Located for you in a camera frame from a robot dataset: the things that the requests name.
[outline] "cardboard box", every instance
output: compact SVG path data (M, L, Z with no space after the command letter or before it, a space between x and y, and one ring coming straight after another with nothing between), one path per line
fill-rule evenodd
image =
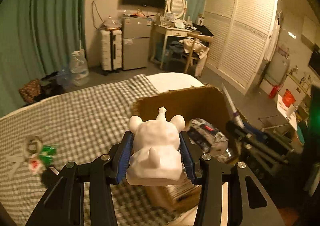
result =
M132 114L139 116L142 121L153 120L159 113L159 108L167 109L166 119L175 115L182 115L189 123L191 119L201 118L217 127L228 139L229 148L237 156L236 144L233 137L226 130L226 123L230 120L223 94L209 85L173 90L155 96L139 98L133 105ZM201 187L191 187L183 197L175 198L170 187L145 187L151 203L169 211L187 211L199 203Z

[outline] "figurine ear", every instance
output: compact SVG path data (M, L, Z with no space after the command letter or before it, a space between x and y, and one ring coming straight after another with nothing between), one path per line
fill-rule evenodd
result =
M136 134L138 127L142 123L142 119L138 116L132 116L129 120L129 130L133 133Z
M170 120L170 123L172 123L173 125L176 126L176 128L178 130L178 133L180 133L184 129L185 125L186 125L186 123L184 122L184 118L181 115L174 116Z

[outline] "wooden chair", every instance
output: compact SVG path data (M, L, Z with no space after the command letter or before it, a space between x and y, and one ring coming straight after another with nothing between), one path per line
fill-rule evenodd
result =
M188 58L187 58L187 63L186 63L185 69L184 69L184 73L187 73L189 66L193 65L193 60L197 59L195 57L192 57L193 49L194 49L195 44L196 44L196 39L199 39L200 41L208 42L209 43L209 46L208 46L209 48L210 48L210 44L213 42L213 37L207 36L207 35L199 35L199 34L188 33L188 36L191 36L194 39L193 39L193 44L192 44L191 50L189 51L189 55L188 55Z

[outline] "checkered bedsheet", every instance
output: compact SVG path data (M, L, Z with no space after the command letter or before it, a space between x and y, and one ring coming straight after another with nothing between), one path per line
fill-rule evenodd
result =
M7 155L21 153L26 136L37 135L46 145L58 145L54 165L91 162L119 143L131 116L132 103L158 91L145 75L66 93L0 120L0 201L18 226L25 225L46 188L23 163L9 181L13 163ZM178 214L153 207L141 186L112 186L118 225L160 226ZM84 188L84 220L90 225L89 183Z

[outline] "sliding closet door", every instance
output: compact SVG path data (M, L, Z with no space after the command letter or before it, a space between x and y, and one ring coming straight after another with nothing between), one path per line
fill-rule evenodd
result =
M205 25L214 34L207 66L246 93L261 64L277 0L207 0Z
M219 69L244 89L250 85L267 41L275 0L238 0Z
M205 25L214 34L207 63L215 67L221 58L234 4L235 0L207 0L205 4Z

